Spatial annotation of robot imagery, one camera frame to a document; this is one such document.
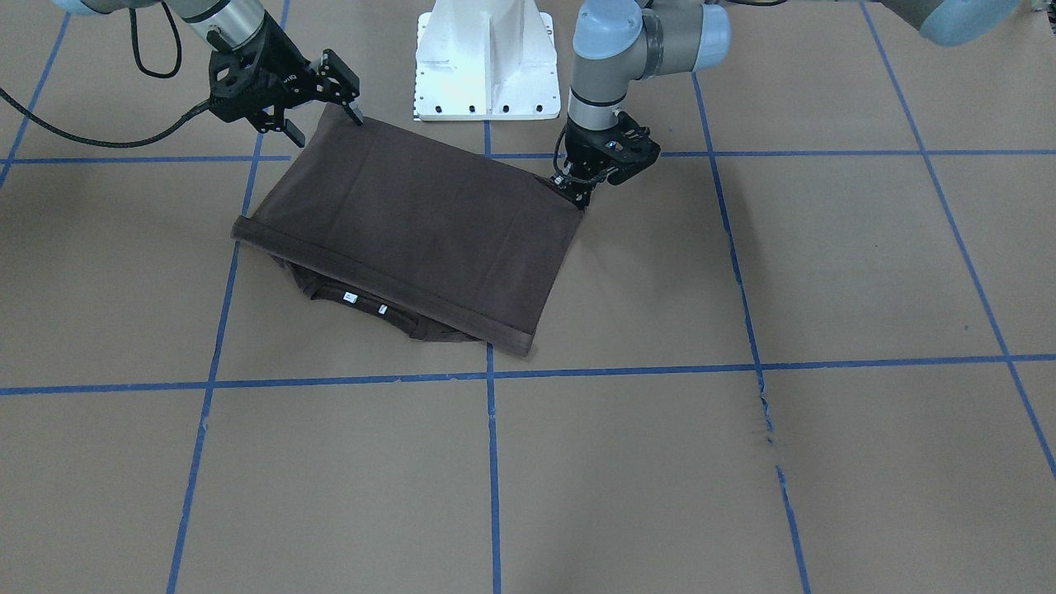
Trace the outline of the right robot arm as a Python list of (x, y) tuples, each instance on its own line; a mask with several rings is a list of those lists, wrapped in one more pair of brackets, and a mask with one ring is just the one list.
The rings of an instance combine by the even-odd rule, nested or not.
[(194, 30), (212, 53), (209, 97), (173, 125), (147, 140), (87, 140), (32, 116), (60, 138), (110, 149), (157, 143), (182, 125), (210, 112), (224, 123), (249, 120), (260, 133), (281, 132), (303, 148), (305, 136), (285, 117), (288, 109), (310, 101), (339, 105), (356, 125), (363, 125), (358, 105), (360, 79), (331, 49), (310, 61), (259, 1), (163, 1), (170, 17)]

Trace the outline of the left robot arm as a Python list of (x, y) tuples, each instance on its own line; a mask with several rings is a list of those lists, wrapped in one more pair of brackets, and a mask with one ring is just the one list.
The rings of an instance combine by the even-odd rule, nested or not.
[(567, 118), (552, 183), (578, 208), (596, 186), (644, 172), (661, 148), (626, 112), (631, 82), (721, 64), (732, 44), (724, 1), (586, 1), (578, 8)]

